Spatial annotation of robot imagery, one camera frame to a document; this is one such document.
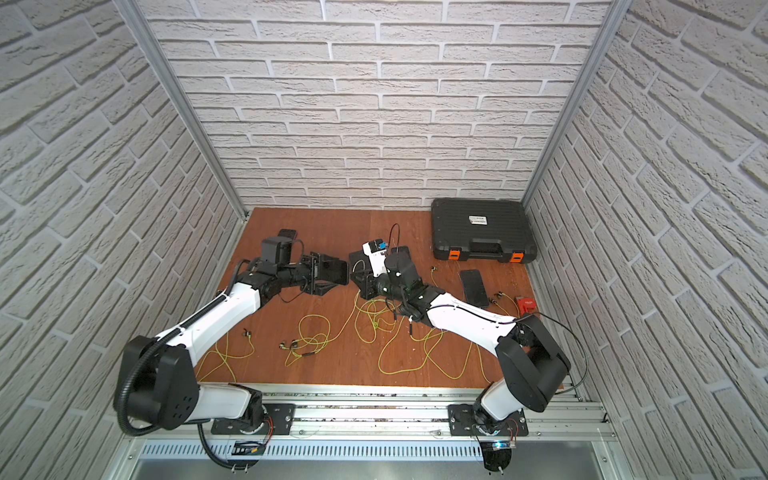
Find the black plastic tool case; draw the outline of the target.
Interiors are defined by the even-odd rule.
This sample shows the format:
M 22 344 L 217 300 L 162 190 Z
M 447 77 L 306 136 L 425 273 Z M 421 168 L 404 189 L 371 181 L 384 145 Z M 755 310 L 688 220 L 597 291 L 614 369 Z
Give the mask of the black plastic tool case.
M 431 204 L 437 260 L 527 264 L 538 256 L 523 205 L 512 200 L 437 198 Z

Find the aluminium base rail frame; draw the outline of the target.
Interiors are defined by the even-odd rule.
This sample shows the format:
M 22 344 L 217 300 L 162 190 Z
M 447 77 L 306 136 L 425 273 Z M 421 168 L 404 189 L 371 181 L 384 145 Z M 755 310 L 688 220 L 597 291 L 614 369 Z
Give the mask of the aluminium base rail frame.
M 476 420 L 474 388 L 259 384 L 265 423 L 252 434 L 230 420 L 159 430 L 124 442 L 108 478 L 128 479 L 149 460 L 203 460 L 211 450 L 243 470 L 268 461 L 476 462 L 501 478 L 627 479 L 629 465 L 599 402 L 555 397 L 542 413 Z

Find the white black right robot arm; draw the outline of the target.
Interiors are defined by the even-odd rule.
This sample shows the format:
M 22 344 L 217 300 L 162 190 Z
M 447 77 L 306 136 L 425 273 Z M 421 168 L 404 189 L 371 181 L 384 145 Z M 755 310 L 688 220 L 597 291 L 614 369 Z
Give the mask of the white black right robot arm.
M 461 301 L 424 282 L 407 252 L 364 254 L 350 278 L 361 297 L 398 302 L 397 313 L 409 321 L 461 336 L 496 357 L 502 378 L 473 405 L 475 424 L 487 432 L 521 410 L 543 412 L 570 373 L 570 359 L 537 316 L 502 316 Z

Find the dark phone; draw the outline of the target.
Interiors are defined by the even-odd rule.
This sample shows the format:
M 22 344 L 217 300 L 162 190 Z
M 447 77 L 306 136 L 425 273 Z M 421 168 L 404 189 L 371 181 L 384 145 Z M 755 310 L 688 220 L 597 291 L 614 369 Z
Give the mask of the dark phone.
M 390 251 L 390 255 L 404 255 L 407 258 L 411 257 L 410 250 L 408 246 L 400 246 L 395 247 Z

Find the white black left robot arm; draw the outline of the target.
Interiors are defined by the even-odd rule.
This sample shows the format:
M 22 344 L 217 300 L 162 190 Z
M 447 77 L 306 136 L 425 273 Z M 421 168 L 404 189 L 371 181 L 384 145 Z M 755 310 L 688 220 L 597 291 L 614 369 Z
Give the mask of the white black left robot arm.
M 292 261 L 294 231 L 262 242 L 261 256 L 242 259 L 227 286 L 179 324 L 153 337 L 137 336 L 122 354 L 113 408 L 122 432 L 147 435 L 184 424 L 229 420 L 258 431 L 266 413 L 260 391 L 228 384 L 204 386 L 195 368 L 221 338 L 282 290 L 322 296 L 349 281 L 346 261 L 310 252 Z

